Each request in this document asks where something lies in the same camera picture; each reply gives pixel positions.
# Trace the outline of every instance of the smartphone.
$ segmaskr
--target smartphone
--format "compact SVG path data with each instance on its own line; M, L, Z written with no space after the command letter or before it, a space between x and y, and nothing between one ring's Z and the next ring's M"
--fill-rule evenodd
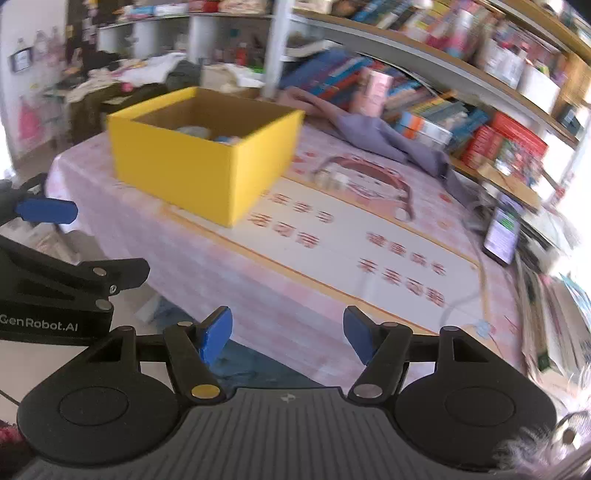
M496 207L482 251L506 267L513 261L520 229L519 217L514 212Z

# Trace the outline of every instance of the white wall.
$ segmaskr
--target white wall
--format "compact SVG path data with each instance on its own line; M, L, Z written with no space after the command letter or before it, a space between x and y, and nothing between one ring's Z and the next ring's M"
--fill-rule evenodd
M8 57L18 49L18 39L22 38L27 47L33 46L37 31L42 30L49 37L54 26L60 35L66 30L67 0L8 0L0 16L0 89L4 99L6 118L2 118L4 128L11 139L15 154L21 156L28 149L18 139L20 115L20 96L34 97L39 88L47 83L47 73L39 65L21 72L12 73ZM46 129L44 141L51 138Z

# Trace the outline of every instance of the yellow box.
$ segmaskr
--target yellow box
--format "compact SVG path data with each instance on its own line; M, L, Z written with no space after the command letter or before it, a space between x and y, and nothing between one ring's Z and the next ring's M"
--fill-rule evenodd
M191 87L108 117L117 178L232 226L293 159L304 112ZM175 131L198 125L235 145Z

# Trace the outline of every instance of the wall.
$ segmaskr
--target wall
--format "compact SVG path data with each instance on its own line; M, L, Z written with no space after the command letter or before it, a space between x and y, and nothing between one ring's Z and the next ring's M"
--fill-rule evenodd
M49 68L45 62L34 64L21 73L12 73L8 57L18 50L18 39L22 38L27 47L33 46L38 31L51 37L53 27L63 42L66 29L67 0L8 0L0 14L0 89L4 100L2 123L9 136L10 144L18 158L37 145L48 141L53 135L51 124L45 125L43 134L37 138L21 138L19 121L21 97L33 109L39 108L40 92L52 84L57 77L57 68ZM51 116L44 111L42 120Z

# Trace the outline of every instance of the gray ribbed surface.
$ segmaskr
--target gray ribbed surface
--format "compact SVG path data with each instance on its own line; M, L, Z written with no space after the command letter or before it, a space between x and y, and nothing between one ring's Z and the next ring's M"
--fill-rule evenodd
M192 409L166 444L141 459L90 470L38 460L17 478L485 480L493 475L425 459L398 437L384 412L349 404L337 388L241 388L220 406Z

